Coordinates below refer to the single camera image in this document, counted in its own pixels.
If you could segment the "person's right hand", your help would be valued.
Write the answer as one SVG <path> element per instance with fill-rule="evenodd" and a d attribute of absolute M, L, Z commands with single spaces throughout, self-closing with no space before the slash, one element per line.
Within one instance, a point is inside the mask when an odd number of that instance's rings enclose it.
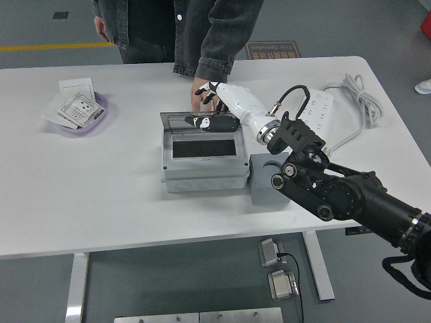
<path fill-rule="evenodd" d="M 101 17 L 95 16 L 94 17 L 94 25 L 95 25 L 97 35 L 99 35 L 99 37 L 101 37 L 101 39 L 103 39 L 103 41 L 110 42 L 110 40 L 108 39 L 108 37 L 106 35 L 106 28 L 104 25 L 104 20 Z"/>

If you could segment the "person's left hand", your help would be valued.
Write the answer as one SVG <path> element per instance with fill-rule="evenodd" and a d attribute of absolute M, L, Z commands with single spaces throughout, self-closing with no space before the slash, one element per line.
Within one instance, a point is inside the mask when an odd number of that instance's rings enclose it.
<path fill-rule="evenodd" d="M 209 80 L 207 79 L 201 79 L 198 77 L 195 77 L 193 80 L 193 84 L 191 87 L 191 110 L 193 112 L 200 112 L 200 111 L 214 111 L 216 109 L 216 106 L 218 105 L 219 98 L 218 96 L 214 96 L 209 103 L 204 104 L 203 101 L 208 95 L 208 91 L 203 92 L 202 94 L 196 95 L 195 92 L 202 86 L 204 86 L 206 83 L 208 83 Z"/>

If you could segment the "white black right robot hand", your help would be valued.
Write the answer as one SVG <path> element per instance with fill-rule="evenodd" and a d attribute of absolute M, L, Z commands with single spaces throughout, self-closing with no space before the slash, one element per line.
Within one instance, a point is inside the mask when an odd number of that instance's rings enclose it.
<path fill-rule="evenodd" d="M 206 100 L 218 96 L 219 105 L 228 111 L 217 111 L 212 114 L 192 114 L 185 117 L 185 122 L 212 133 L 233 133 L 239 126 L 250 127 L 258 143 L 267 144 L 278 127 L 280 121 L 269 114 L 263 104 L 245 87 L 226 83 L 209 82 L 201 86 L 197 93 L 208 91 Z"/>

